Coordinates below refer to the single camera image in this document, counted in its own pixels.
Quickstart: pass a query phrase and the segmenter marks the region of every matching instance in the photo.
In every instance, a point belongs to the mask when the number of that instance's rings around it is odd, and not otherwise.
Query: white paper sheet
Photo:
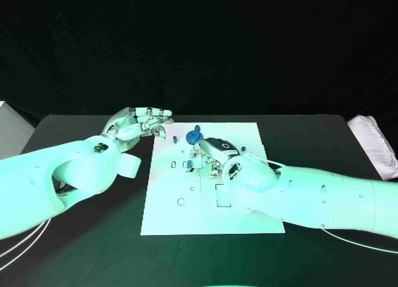
[[[191,149],[185,134],[196,124],[204,138],[224,139],[239,150],[245,146],[246,151],[266,158],[256,123],[174,123],[164,126],[165,142],[155,138],[152,147],[139,234],[284,233],[281,221],[259,212],[245,214],[227,206],[220,176],[203,179],[184,172]],[[201,167],[200,155],[191,160],[191,166]]]

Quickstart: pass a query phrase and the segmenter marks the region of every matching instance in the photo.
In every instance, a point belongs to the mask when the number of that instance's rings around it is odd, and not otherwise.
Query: blue object
[[[185,134],[185,141],[190,145],[194,145],[200,140],[203,140],[203,134],[200,133],[200,127],[196,125],[194,130]]]

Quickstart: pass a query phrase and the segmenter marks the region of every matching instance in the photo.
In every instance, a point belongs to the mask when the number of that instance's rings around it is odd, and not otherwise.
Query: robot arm
[[[0,160],[0,239],[21,233],[102,193],[116,174],[134,178],[139,159],[123,152],[141,136],[165,139],[171,112],[125,108],[99,136]],[[72,190],[54,191],[51,177]]]
[[[304,167],[278,165],[252,153],[223,159],[222,147],[198,142],[201,154],[219,154],[216,162],[230,205],[309,228],[351,229],[398,239],[398,183],[351,178]]]

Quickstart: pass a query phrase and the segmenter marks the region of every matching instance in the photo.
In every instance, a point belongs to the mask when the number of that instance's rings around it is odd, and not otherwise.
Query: black backdrop
[[[1,1],[0,99],[47,114],[373,115],[398,153],[395,1]]]

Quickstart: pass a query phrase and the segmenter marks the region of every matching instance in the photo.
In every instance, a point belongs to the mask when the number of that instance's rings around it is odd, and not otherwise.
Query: black table
[[[23,153],[97,135],[108,118],[47,116]],[[256,122],[268,159],[379,179],[337,115],[172,119]],[[142,160],[135,179],[116,176],[102,194],[51,219],[31,249],[0,272],[0,286],[398,286],[398,255],[286,223],[285,234],[139,236],[151,151],[152,137],[141,138],[128,152]],[[398,250],[398,241],[382,236],[359,231],[334,234]],[[24,235],[0,241],[0,253]]]

